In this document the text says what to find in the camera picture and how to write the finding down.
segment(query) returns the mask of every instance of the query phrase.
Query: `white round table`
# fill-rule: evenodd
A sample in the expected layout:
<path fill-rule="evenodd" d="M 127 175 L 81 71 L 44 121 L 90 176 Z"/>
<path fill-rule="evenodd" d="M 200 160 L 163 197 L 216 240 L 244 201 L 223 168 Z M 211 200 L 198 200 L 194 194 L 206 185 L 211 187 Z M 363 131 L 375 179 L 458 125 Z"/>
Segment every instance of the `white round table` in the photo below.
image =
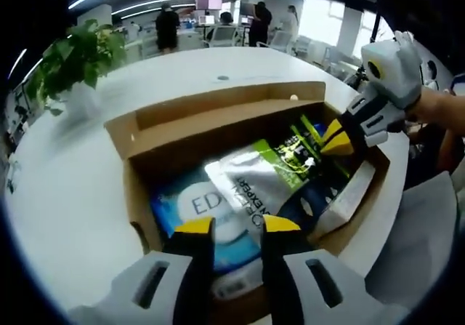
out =
<path fill-rule="evenodd" d="M 219 80 L 218 76 L 229 76 Z M 324 81 L 325 100 L 343 111 L 356 92 L 302 60 L 267 48 L 199 49 L 155 57 L 99 80 L 102 115 L 70 125 L 65 113 L 41 116 L 17 149 L 22 171 L 6 193 L 12 231 L 39 286 L 63 309 L 90 305 L 142 256 L 126 216 L 122 162 L 103 122 L 144 105 L 213 89 L 281 81 Z M 389 135 L 390 160 L 379 197 L 340 258 L 366 276 L 399 207 L 408 138 Z"/>

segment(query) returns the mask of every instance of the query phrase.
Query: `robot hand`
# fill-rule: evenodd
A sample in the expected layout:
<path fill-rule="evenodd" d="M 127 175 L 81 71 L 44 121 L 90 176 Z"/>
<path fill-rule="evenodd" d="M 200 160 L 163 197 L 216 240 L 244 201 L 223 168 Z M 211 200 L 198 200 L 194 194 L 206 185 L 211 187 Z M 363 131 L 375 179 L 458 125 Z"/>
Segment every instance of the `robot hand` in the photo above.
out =
<path fill-rule="evenodd" d="M 348 155 L 385 142 L 420 98 L 421 58 L 408 33 L 396 31 L 395 40 L 365 45 L 362 61 L 368 85 L 329 126 L 323 154 Z"/>

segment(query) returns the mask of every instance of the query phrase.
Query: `cardboard box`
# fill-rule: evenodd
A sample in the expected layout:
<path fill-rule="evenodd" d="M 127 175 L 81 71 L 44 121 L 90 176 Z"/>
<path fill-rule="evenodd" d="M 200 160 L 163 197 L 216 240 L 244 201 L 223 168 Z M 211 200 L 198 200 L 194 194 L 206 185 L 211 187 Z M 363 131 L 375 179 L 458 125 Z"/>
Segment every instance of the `cardboard box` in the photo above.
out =
<path fill-rule="evenodd" d="M 324 103 L 325 84 L 305 81 L 234 87 L 150 105 L 105 124 L 124 162 L 124 191 L 129 222 L 144 253 L 161 250 L 161 234 L 146 188 L 170 181 L 207 159 L 288 129 L 305 113 L 329 124 L 337 112 Z M 290 100 L 292 95 L 299 100 Z M 376 173 L 355 216 L 327 234 L 318 246 L 338 255 L 369 213 L 389 161 L 378 148 L 368 160 Z M 263 287 L 229 302 L 214 302 L 211 322 L 249 324 L 269 313 Z"/>

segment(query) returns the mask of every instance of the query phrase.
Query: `office desk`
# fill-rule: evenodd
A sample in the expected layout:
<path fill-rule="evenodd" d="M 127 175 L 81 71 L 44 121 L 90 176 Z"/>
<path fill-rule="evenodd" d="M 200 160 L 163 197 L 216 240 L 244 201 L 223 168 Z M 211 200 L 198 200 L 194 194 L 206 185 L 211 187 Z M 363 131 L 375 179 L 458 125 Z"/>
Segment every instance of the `office desk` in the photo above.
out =
<path fill-rule="evenodd" d="M 173 79 L 182 74 L 182 79 Z M 228 76 L 229 80 L 219 80 Z M 357 94 L 302 60 L 268 48 L 218 47 L 177 52 L 111 72 L 97 84 L 101 116 L 68 125 L 66 113 L 44 113 L 17 149 L 23 168 L 17 190 L 6 193 L 7 215 L 30 271 L 63 309 L 92 304 L 110 282 L 142 256 L 128 223 L 123 164 L 103 122 L 151 103 L 213 89 L 282 81 L 324 81 L 325 100 L 343 111 Z M 340 258 L 366 276 L 399 207 L 408 138 L 390 134 L 381 149 L 390 160 L 371 212 Z"/>

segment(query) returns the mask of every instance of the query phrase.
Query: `potted plant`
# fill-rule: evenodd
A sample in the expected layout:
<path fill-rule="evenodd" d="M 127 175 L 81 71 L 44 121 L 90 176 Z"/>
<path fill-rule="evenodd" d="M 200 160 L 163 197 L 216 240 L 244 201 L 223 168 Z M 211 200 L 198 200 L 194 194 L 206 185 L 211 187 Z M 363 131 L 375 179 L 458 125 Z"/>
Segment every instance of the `potted plant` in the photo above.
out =
<path fill-rule="evenodd" d="M 97 27 L 96 20 L 87 20 L 69 28 L 68 37 L 56 40 L 42 56 L 25 87 L 29 98 L 54 116 L 62 113 L 56 102 L 63 102 L 69 114 L 90 117 L 89 109 L 96 109 L 92 95 L 98 78 L 120 67 L 126 50 L 123 36 L 113 26 Z"/>

